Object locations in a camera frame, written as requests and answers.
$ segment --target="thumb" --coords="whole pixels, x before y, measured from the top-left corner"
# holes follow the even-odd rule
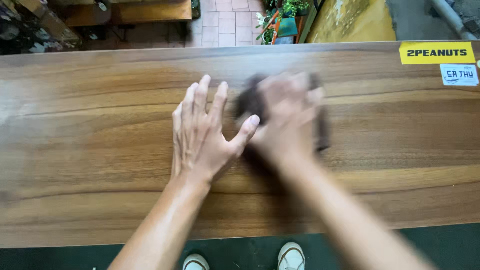
[[[240,156],[247,146],[247,143],[255,134],[255,131],[258,128],[258,124],[260,123],[260,118],[257,115],[250,116],[240,128],[239,133],[233,138],[229,144],[235,150],[237,156]]]

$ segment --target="forearm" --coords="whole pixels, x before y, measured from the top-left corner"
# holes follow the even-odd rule
[[[110,265],[110,270],[173,269],[206,198],[208,181],[172,179],[148,216]]]
[[[280,171],[287,183],[322,218],[329,237],[352,266],[365,270],[434,269],[332,181],[313,158],[291,156],[282,164]]]

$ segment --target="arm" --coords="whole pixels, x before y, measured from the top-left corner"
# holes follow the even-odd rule
[[[307,92],[309,84],[305,74],[283,74],[259,84],[268,122],[253,137],[255,148],[276,167],[283,182],[322,218],[329,237],[353,267],[434,269],[318,165],[312,152],[312,121],[322,92]]]
[[[173,269],[211,182],[242,154],[255,133],[260,119],[254,115],[244,122],[233,140],[225,140],[222,115],[228,85],[223,82],[218,87],[207,114],[209,83],[208,75],[199,84],[194,83],[174,111],[172,177],[110,270]]]

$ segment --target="pipe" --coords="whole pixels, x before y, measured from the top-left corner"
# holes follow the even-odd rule
[[[462,19],[445,0],[432,0],[435,10],[446,20],[459,37],[465,40],[477,40],[463,25]]]

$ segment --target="yellow sticker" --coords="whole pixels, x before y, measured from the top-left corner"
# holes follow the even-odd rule
[[[402,42],[403,65],[475,63],[471,42]]]

